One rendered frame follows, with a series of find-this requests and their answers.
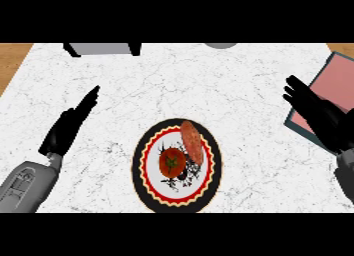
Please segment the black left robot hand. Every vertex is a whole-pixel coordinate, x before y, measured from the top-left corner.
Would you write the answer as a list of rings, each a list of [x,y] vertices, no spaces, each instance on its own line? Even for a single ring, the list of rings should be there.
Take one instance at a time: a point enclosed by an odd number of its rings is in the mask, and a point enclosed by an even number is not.
[[[57,154],[63,156],[73,143],[79,127],[86,119],[92,107],[97,104],[100,86],[95,86],[83,96],[77,106],[61,112],[57,121],[45,135],[38,153],[44,156]]]

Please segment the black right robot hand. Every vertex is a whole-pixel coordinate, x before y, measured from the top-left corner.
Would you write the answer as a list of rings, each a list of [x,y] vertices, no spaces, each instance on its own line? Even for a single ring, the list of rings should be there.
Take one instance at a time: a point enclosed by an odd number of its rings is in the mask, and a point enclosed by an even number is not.
[[[302,81],[290,75],[283,87],[283,99],[302,116],[324,147],[340,154],[354,148],[354,108],[343,112],[317,94]]]

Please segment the pink box with teal rim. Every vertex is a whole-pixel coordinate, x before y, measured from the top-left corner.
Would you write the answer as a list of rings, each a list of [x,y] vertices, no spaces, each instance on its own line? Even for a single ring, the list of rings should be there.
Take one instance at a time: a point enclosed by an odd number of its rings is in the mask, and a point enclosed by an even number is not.
[[[354,59],[331,52],[308,87],[321,99],[348,112],[354,108]]]

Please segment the red tomato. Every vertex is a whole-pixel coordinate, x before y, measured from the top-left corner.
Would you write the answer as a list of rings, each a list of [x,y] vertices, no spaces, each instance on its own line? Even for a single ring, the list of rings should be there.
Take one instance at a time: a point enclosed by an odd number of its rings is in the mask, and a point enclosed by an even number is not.
[[[168,148],[159,155],[159,171],[166,178],[175,178],[185,168],[185,156],[176,148]]]

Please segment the black rimmed patterned plate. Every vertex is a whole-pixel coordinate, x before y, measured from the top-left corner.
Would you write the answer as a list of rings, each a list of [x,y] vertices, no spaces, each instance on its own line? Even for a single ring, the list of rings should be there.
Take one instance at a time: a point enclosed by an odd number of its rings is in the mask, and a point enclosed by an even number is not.
[[[188,119],[156,123],[135,146],[131,175],[145,207],[156,213],[199,212],[221,180],[221,153],[206,128]]]

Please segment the grey appliance with black legs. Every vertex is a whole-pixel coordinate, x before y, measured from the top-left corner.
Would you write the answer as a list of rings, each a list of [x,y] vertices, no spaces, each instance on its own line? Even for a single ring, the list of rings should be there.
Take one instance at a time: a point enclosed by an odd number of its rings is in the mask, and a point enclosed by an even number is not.
[[[64,43],[63,49],[72,57],[82,55],[131,54],[139,55],[139,43]]]

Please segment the orange-brown sweet potato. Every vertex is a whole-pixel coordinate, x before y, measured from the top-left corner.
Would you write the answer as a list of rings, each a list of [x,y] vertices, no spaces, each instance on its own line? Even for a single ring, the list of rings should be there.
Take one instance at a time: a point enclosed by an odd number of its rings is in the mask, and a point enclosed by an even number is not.
[[[184,120],[179,126],[179,133],[187,154],[197,165],[203,163],[200,134],[190,121]]]

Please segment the grey round object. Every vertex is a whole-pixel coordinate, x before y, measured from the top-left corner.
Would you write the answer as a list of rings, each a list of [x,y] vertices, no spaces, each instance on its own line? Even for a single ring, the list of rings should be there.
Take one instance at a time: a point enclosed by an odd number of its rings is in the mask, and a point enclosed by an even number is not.
[[[228,49],[235,43],[204,43],[204,45],[213,49]]]

